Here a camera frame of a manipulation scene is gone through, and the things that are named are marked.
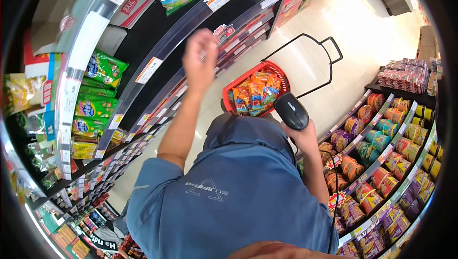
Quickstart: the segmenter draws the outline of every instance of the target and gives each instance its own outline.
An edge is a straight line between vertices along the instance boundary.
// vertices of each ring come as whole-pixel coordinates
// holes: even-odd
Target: printed shirt logo
[[[204,180],[203,182],[201,182],[199,184],[187,182],[186,185],[187,186],[191,186],[191,188],[188,189],[186,191],[186,193],[200,196],[201,194],[196,192],[197,188],[202,189],[202,190],[207,190],[207,191],[211,192],[211,194],[212,194],[212,195],[208,196],[209,199],[218,200],[218,201],[221,201],[221,202],[223,201],[223,197],[221,196],[221,194],[224,194],[224,195],[228,195],[229,194],[229,192],[227,192],[225,190],[221,190],[221,189],[216,188],[216,186],[213,183],[212,179],[206,179],[206,180]]]

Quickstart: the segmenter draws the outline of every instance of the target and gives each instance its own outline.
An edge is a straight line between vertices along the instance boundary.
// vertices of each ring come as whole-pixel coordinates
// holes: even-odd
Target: white floor
[[[332,36],[343,54],[343,59],[333,65],[331,85],[301,98],[320,137],[358,101],[364,93],[364,85],[374,79],[380,66],[403,57],[415,58],[421,21],[418,11],[389,17],[380,0],[316,0],[215,80],[201,105],[185,173],[202,151],[210,123],[222,113],[223,88],[290,39],[301,33],[318,41]],[[330,41],[324,46],[332,60],[338,58]],[[325,51],[306,37],[295,40],[270,60],[284,70],[295,95],[329,79],[329,59]],[[121,211],[129,198],[143,161],[156,156],[161,139],[161,135],[155,138],[116,181],[109,193],[109,202],[117,210]]]

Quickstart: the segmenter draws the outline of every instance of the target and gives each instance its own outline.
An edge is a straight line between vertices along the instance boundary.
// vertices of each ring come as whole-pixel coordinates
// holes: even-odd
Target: person
[[[215,79],[217,44],[208,29],[187,40],[189,87],[157,158],[143,163],[134,185],[127,212],[132,238],[150,259],[327,258],[330,240],[335,254],[338,234],[312,120],[298,132],[223,114],[184,175],[200,103]],[[304,154],[303,179],[287,136]]]

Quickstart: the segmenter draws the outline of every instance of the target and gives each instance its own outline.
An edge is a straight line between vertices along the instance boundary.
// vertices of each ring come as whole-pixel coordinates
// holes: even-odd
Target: green snack bag
[[[95,88],[95,87],[90,87],[90,86],[85,86],[85,85],[80,86],[79,93],[94,94],[94,95],[105,96],[109,98],[114,98],[116,96],[116,91],[102,89],[102,88]]]
[[[75,115],[93,118],[108,118],[115,109],[117,99],[93,94],[78,94]]]
[[[88,117],[76,117],[73,119],[72,133],[87,136],[97,137],[102,133],[108,123],[108,118],[92,119]]]
[[[128,66],[129,64],[95,49],[89,59],[84,76],[116,88],[119,84],[121,73]]]

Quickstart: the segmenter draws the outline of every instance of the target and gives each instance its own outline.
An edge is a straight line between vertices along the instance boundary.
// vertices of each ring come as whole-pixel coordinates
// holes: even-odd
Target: cardboard box
[[[110,24],[131,29],[155,0],[126,0],[111,18]]]
[[[95,47],[110,56],[114,56],[126,35],[125,28],[108,25]]]

